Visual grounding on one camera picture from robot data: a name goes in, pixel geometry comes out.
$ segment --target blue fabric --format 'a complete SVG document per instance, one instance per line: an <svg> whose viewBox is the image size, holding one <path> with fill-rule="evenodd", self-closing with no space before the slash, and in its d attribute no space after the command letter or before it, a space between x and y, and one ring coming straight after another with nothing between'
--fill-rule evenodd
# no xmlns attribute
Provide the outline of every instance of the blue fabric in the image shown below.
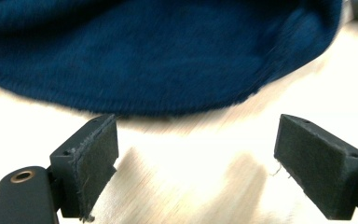
<svg viewBox="0 0 358 224"><path fill-rule="evenodd" d="M94 112L240 103L324 52L342 0L0 0L0 86Z"/></svg>

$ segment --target small hole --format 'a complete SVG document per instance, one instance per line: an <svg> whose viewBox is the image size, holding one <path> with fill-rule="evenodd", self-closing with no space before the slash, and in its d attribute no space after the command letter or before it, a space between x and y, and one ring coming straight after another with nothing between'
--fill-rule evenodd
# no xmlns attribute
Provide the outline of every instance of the small hole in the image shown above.
<svg viewBox="0 0 358 224"><path fill-rule="evenodd" d="M25 182L25 181L31 179L32 177L34 177L33 171L23 171L16 175L13 175L10 178L10 181L14 184L19 184L19 183L22 183L22 182Z"/></svg>
<svg viewBox="0 0 358 224"><path fill-rule="evenodd" d="M64 156L70 156L72 154L75 154L76 149L75 148L70 148L70 149L66 149L62 154Z"/></svg>
<svg viewBox="0 0 358 224"><path fill-rule="evenodd" d="M354 152L352 152L352 153L350 154L350 156L352 156L352 157L354 157L354 158L358 158L358 154L357 154L357 153L354 153Z"/></svg>
<svg viewBox="0 0 358 224"><path fill-rule="evenodd" d="M23 180L23 179L29 177L30 175L31 175L30 173L19 174L19 175L16 175L16 179L17 180Z"/></svg>

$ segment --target light wood surface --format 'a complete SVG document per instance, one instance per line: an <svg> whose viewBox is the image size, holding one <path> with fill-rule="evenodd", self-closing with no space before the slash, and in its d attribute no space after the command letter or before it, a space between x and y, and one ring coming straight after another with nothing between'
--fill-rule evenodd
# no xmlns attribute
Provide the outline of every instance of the light wood surface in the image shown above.
<svg viewBox="0 0 358 224"><path fill-rule="evenodd" d="M95 223L328 221L273 158L280 114L309 119L358 147L358 23L331 48L246 102L183 118L119 118L117 173ZM0 179L49 165L49 154L97 115L0 89ZM61 219L61 223L77 223Z"/></svg>

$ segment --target dark blue knit fabric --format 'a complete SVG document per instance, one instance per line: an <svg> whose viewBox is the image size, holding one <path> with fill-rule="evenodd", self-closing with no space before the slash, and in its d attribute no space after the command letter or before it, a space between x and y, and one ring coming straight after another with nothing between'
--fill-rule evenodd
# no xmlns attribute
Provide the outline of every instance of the dark blue knit fabric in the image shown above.
<svg viewBox="0 0 358 224"><path fill-rule="evenodd" d="M0 0L0 86L94 112L240 103L331 43L342 0Z"/></svg>

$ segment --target screw hole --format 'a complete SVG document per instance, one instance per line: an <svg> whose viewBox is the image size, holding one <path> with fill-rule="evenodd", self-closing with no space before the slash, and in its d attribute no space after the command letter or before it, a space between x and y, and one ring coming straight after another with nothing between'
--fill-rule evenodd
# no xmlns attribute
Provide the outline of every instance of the screw hole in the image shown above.
<svg viewBox="0 0 358 224"><path fill-rule="evenodd" d="M25 182L25 181L31 179L32 177L34 177L34 171L31 171L31 170L23 171L16 175L13 175L10 178L10 182L12 182L14 184L20 184L22 182Z"/></svg>
<svg viewBox="0 0 358 224"><path fill-rule="evenodd" d="M75 154L76 153L76 149L75 148L69 148L69 149L66 149L62 155L64 156L70 156L72 154Z"/></svg>
<svg viewBox="0 0 358 224"><path fill-rule="evenodd" d="M352 156L352 157L354 157L354 158L358 158L358 154L357 154L357 153L354 153L354 152L352 152L352 153L350 154L350 156Z"/></svg>

